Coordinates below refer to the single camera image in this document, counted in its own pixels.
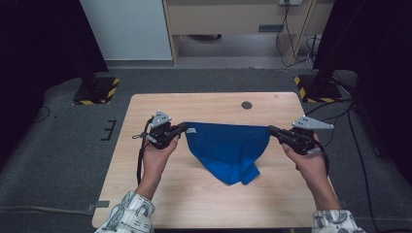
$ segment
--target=gray floor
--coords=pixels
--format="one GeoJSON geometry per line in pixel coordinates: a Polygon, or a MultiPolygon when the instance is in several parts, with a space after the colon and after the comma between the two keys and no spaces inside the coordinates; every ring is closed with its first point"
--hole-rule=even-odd
{"type": "MultiPolygon", "coordinates": [[[[51,88],[45,97],[45,106],[51,109],[51,114],[30,128],[13,159],[0,174],[0,206],[46,206],[85,211],[87,204],[98,199],[132,93],[297,92],[292,78],[313,72],[305,62],[286,68],[274,39],[274,34],[223,36],[216,41],[184,37],[177,66],[145,63],[111,67],[111,74],[120,78],[120,87],[109,105],[72,106],[72,96],[81,83],[79,79],[51,88]],[[107,135],[102,129],[110,126],[109,119],[116,119],[118,126],[112,140],[102,142],[100,139],[107,135]]],[[[353,72],[338,71],[338,74],[349,83],[356,80],[353,72]]],[[[350,97],[344,90],[342,94],[345,98],[350,97]]],[[[320,104],[302,103],[306,113],[317,106],[320,104]]],[[[349,103],[333,104],[316,111],[311,117],[333,117],[346,111],[348,106],[349,103]]],[[[42,109],[38,119],[47,114],[48,111],[42,109]]],[[[396,172],[389,158],[374,154],[373,143],[360,117],[354,113],[351,117],[365,160],[370,199],[379,228],[412,228],[412,187],[396,172]]],[[[326,148],[330,156],[331,181],[337,196],[348,203],[359,226],[374,232],[360,159],[347,118],[341,117],[335,126],[333,140],[326,148]]],[[[332,135],[321,132],[320,136],[327,142],[332,135]]],[[[0,232],[91,232],[90,221],[91,216],[3,213],[0,214],[0,232]]],[[[296,232],[309,231],[296,229],[296,232]]]]}

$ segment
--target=wooden surface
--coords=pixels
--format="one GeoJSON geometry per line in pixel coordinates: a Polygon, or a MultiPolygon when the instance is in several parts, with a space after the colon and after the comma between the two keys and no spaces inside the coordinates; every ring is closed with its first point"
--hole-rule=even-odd
{"type": "MultiPolygon", "coordinates": [[[[134,190],[140,134],[146,121],[161,110],[172,124],[183,121],[291,128],[303,115],[291,92],[136,94],[131,98],[113,159],[104,182],[92,224],[99,227],[123,195],[134,190]],[[242,102],[253,104],[250,110],[242,102]]],[[[190,153],[185,134],[169,158],[154,196],[155,228],[274,228],[311,227],[315,205],[294,164],[271,137],[255,163],[260,175],[248,185],[226,185],[217,180],[190,153]]]]}

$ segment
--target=black dot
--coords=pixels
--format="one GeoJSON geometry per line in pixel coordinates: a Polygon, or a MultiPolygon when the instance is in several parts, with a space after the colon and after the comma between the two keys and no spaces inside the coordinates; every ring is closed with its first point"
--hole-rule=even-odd
{"type": "Polygon", "coordinates": [[[249,101],[245,101],[245,102],[242,103],[242,108],[244,108],[246,110],[251,109],[252,107],[253,107],[253,105],[249,101]]]}

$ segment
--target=gray bracket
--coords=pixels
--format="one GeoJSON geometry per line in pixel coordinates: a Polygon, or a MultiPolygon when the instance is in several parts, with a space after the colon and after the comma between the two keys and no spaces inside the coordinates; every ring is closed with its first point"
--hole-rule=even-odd
{"type": "Polygon", "coordinates": [[[305,115],[293,122],[292,126],[302,129],[334,129],[333,124],[324,123],[305,115]]]}
{"type": "Polygon", "coordinates": [[[172,117],[163,113],[161,110],[157,110],[154,115],[154,119],[152,120],[151,128],[156,128],[164,123],[169,122],[170,120],[172,120],[172,117]]]}

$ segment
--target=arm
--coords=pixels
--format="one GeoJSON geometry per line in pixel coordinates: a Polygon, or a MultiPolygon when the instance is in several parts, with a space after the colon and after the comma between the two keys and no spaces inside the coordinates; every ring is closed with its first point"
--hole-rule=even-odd
{"type": "Polygon", "coordinates": [[[125,194],[120,204],[111,211],[108,220],[96,233],[153,232],[150,217],[155,211],[152,199],[161,180],[167,160],[178,146],[176,137],[169,147],[158,150],[151,144],[145,147],[144,174],[139,186],[125,194]]]}
{"type": "Polygon", "coordinates": [[[338,232],[340,229],[345,232],[364,232],[357,227],[352,214],[342,210],[327,178],[324,155],[321,152],[300,155],[286,144],[282,144],[282,148],[296,164],[312,192],[317,209],[313,214],[312,232],[338,232]]]}

